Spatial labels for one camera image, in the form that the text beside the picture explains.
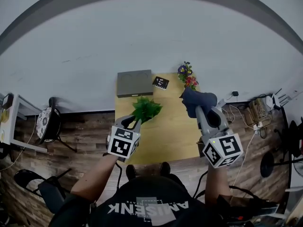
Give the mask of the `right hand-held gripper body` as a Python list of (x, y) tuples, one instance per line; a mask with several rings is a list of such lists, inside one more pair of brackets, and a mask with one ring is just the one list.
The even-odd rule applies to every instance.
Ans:
[(211, 137), (202, 136), (197, 145), (200, 157), (206, 157), (213, 168), (229, 166), (243, 154), (239, 135), (230, 128)]

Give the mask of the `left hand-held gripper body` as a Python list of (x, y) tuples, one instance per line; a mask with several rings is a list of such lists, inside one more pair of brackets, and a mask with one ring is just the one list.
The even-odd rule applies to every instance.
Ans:
[(129, 129), (112, 126), (111, 133), (107, 137), (107, 152), (125, 162), (135, 152), (140, 137), (140, 132), (136, 133)]

